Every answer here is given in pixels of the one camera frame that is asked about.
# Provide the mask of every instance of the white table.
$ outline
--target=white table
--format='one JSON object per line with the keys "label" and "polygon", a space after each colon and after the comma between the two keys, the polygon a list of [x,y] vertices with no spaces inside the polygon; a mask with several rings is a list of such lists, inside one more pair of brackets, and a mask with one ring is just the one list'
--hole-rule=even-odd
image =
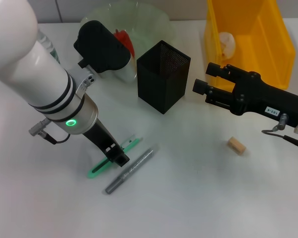
{"label": "white table", "polygon": [[[298,94],[298,19],[285,22],[297,51],[289,91]],[[87,179],[103,158],[98,148],[82,135],[56,146],[30,136],[43,116],[0,83],[0,238],[298,238],[298,148],[260,132],[275,121],[234,116],[193,93],[204,79],[205,21],[173,24],[191,66],[185,96],[165,115],[138,98],[136,83],[97,80],[88,89],[119,143],[144,138],[131,160],[161,147],[112,195],[103,190],[122,169]],[[65,69],[78,62],[78,23],[40,27]],[[292,128],[285,134],[298,139]],[[231,136],[247,146],[244,156],[225,145]]]}

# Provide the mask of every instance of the label sticker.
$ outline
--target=label sticker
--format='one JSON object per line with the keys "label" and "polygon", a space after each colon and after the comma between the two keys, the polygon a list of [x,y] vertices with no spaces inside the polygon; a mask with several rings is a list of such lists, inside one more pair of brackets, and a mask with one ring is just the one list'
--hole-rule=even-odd
{"label": "label sticker", "polygon": [[279,115],[280,111],[276,110],[276,109],[273,109],[273,108],[270,108],[270,107],[267,107],[266,110],[265,110],[266,113],[269,113],[271,115],[274,115],[274,116],[277,116]]}

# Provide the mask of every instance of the white wall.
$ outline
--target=white wall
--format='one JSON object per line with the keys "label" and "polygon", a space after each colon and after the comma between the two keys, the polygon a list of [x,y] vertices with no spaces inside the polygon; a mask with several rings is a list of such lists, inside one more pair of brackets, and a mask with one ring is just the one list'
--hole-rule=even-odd
{"label": "white wall", "polygon": [[[80,22],[93,8],[116,0],[28,0],[38,20]],[[164,10],[172,20],[205,19],[207,0],[141,0]],[[284,18],[298,17],[298,0],[277,0]]]}

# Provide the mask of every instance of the small cork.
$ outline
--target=small cork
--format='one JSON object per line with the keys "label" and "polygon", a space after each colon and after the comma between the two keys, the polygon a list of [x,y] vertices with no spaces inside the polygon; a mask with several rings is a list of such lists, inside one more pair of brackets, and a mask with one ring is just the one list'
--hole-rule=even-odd
{"label": "small cork", "polygon": [[246,147],[240,143],[238,140],[236,140],[234,137],[231,137],[228,142],[227,145],[229,146],[229,148],[231,148],[233,151],[236,152],[236,154],[238,155],[242,155],[244,153],[244,151],[246,150]]}

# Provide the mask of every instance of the green led ring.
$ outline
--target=green led ring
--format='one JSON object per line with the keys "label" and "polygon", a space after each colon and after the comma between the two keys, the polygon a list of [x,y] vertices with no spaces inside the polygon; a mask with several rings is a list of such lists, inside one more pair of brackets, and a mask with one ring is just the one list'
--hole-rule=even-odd
{"label": "green led ring", "polygon": [[67,126],[73,126],[73,125],[75,125],[76,123],[77,123],[76,120],[71,119],[71,120],[68,120],[65,124],[66,124]]}

